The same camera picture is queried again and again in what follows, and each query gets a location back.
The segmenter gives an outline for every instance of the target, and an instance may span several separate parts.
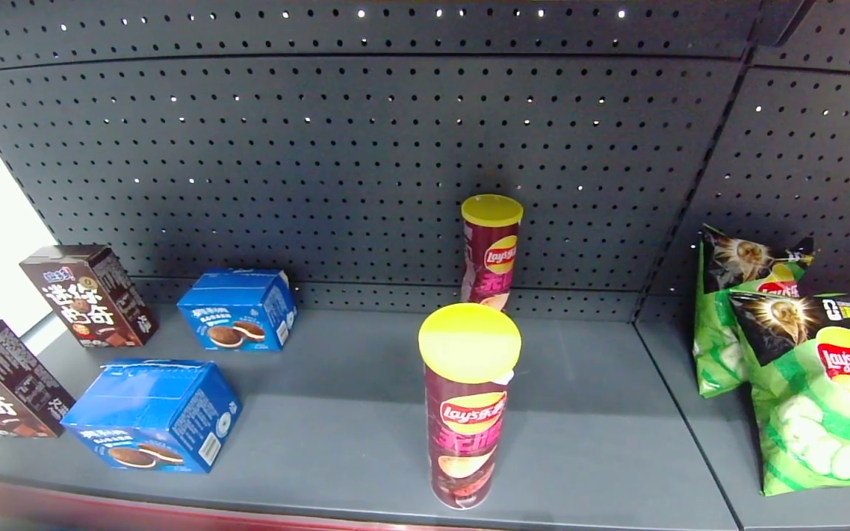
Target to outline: green chip bag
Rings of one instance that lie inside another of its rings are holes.
[[[741,290],[799,296],[796,282],[812,263],[813,242],[805,238],[792,251],[779,251],[729,238],[711,226],[704,225],[701,233],[694,360],[699,393],[710,398],[746,381],[728,293]]]
[[[850,485],[850,302],[729,295],[742,330],[763,494]]]

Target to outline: barcode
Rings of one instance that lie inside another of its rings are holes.
[[[281,322],[280,326],[277,327],[277,340],[280,341],[281,346],[283,346],[284,341],[287,341],[287,323]]]
[[[214,433],[209,431],[209,436],[205,437],[205,442],[202,443],[202,448],[199,449],[198,454],[205,459],[209,466],[212,466],[215,463],[215,456],[218,456],[218,451],[221,449],[222,443],[219,442]]]

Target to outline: chocolate snack box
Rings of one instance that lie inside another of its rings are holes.
[[[45,246],[21,269],[82,347],[138,347],[158,328],[109,246]]]
[[[0,437],[59,437],[74,397],[0,320]]]
[[[109,466],[208,473],[242,412],[213,362],[116,359],[61,421]]]
[[[179,300],[206,350],[280,350],[297,307],[280,269],[213,269]]]

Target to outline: snack product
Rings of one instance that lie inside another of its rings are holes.
[[[0,320],[0,437],[58,437],[75,403],[48,369]]]
[[[503,310],[514,278],[516,232],[523,207],[504,195],[473,195],[461,204],[461,216],[465,221],[461,302]]]
[[[850,300],[730,293],[750,368],[763,493],[850,485]]]
[[[280,269],[210,270],[179,310],[206,350],[280,350],[297,318]]]
[[[475,303],[436,310],[418,331],[425,363],[432,491],[456,510],[490,492],[507,384],[520,354],[510,317]]]
[[[111,467],[209,473],[241,411],[213,362],[121,358],[62,424]]]
[[[108,246],[45,246],[20,266],[82,347],[142,346],[156,332]]]
[[[759,291],[799,296],[797,281],[812,263],[812,238],[789,251],[729,238],[711,226],[702,228],[694,313],[694,362],[701,396],[710,398],[746,381],[743,352],[736,338],[730,291]],[[782,317],[783,309],[775,312]]]

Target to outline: brown cookie box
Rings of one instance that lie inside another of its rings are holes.
[[[0,320],[0,437],[58,437],[75,399]]]
[[[142,346],[158,328],[109,246],[45,246],[20,266],[81,346]]]

